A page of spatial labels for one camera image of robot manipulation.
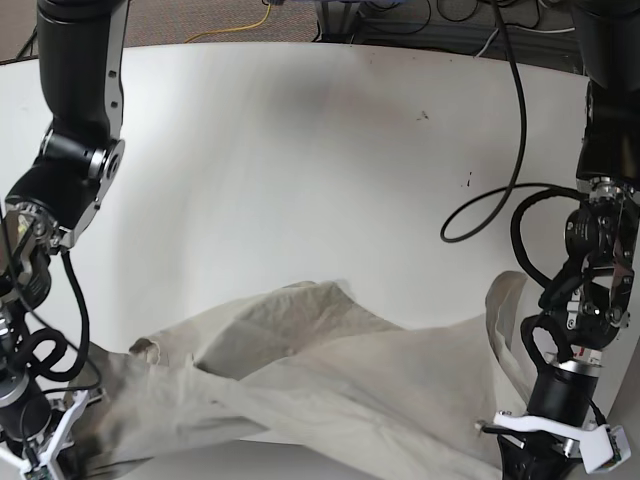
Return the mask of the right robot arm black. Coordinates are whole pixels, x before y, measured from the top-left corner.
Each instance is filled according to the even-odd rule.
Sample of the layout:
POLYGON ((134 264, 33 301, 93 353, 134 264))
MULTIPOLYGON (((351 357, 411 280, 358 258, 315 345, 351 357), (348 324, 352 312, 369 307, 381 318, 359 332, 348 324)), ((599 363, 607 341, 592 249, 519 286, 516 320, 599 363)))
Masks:
POLYGON ((51 289, 50 260, 62 259, 78 304, 84 296, 70 252, 100 210, 124 154, 121 64, 125 1, 41 1, 34 32, 51 124, 29 170, 1 205, 1 457, 24 479, 74 479, 73 424, 100 394, 77 385, 89 356, 80 337, 48 323, 31 330, 51 289))

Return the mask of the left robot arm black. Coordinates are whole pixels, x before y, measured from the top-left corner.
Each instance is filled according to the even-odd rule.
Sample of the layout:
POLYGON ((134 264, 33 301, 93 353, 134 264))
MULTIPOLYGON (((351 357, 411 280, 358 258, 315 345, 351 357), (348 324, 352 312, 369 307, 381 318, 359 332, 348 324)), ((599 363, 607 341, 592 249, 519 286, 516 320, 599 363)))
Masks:
POLYGON ((639 236, 639 5, 574 1, 575 34, 589 79, 587 121, 575 188, 549 187, 523 200, 510 226, 514 254, 542 288, 539 312, 520 327, 536 381, 521 416, 498 413, 487 431, 507 479, 563 479, 576 465, 608 471, 629 455, 624 432, 593 400, 599 355, 630 319, 639 236), (565 197, 579 206, 566 220, 567 258, 553 277, 529 260, 525 212, 565 197))

